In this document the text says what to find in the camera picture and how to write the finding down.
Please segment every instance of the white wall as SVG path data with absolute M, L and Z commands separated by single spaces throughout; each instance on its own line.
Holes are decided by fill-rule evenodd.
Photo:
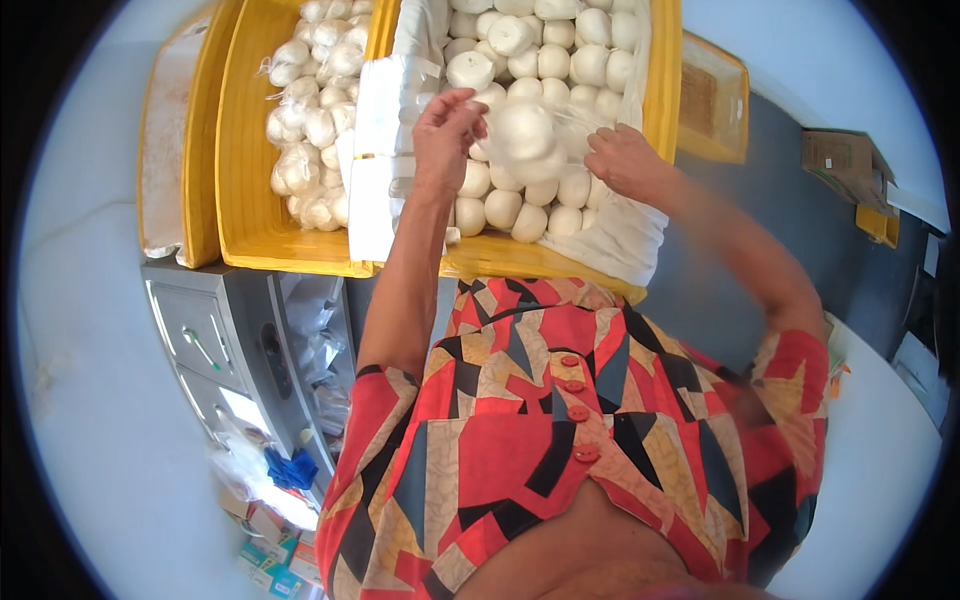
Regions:
M 125 599 L 265 595 L 235 565 L 244 536 L 216 504 L 138 271 L 147 78 L 203 3 L 134 0 L 118 15 L 50 132 L 21 249 L 17 333 L 42 468 L 81 551 Z
M 940 435 L 917 397 L 845 324 L 831 353 L 851 373 L 829 406 L 824 479 L 800 550 L 767 591 L 784 598 L 863 598 L 894 557 L 924 501 Z
M 684 28 L 743 60 L 755 92 L 801 125 L 870 134 L 900 205 L 943 231 L 936 149 L 890 54 L 844 0 L 684 0 Z

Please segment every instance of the woman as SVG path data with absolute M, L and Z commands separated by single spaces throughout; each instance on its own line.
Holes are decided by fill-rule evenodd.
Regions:
M 320 516 L 326 592 L 347 598 L 750 597 L 809 529 L 828 358 L 797 261 L 627 126 L 587 168 L 707 245 L 763 308 L 750 378 L 579 279 L 460 282 L 427 357 L 472 90 L 414 129 L 416 184 L 380 274 L 344 451 Z

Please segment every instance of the hand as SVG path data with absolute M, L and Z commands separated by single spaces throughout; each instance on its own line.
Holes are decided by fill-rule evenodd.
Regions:
M 481 115 L 488 108 L 469 102 L 473 94 L 472 89 L 459 88 L 438 95 L 414 126 L 415 185 L 424 191 L 442 192 L 451 201 L 464 184 L 470 145 L 487 136 Z
M 643 134 L 623 123 L 600 128 L 587 143 L 593 152 L 584 164 L 593 175 L 621 196 L 649 204 L 664 212 L 680 174 L 647 143 Z

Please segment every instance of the drawer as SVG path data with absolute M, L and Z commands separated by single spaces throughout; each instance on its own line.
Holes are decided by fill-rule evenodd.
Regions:
M 148 289 L 157 325 L 174 361 L 221 385 L 246 392 L 217 299 L 155 282 Z

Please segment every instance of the red button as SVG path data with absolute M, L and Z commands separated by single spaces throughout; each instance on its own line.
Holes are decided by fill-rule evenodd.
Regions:
M 600 460 L 600 449 L 593 444 L 580 444 L 573 446 L 573 458 L 584 465 L 591 465 Z
M 575 423 L 582 423 L 590 418 L 590 410 L 586 406 L 571 406 L 566 409 L 566 417 Z

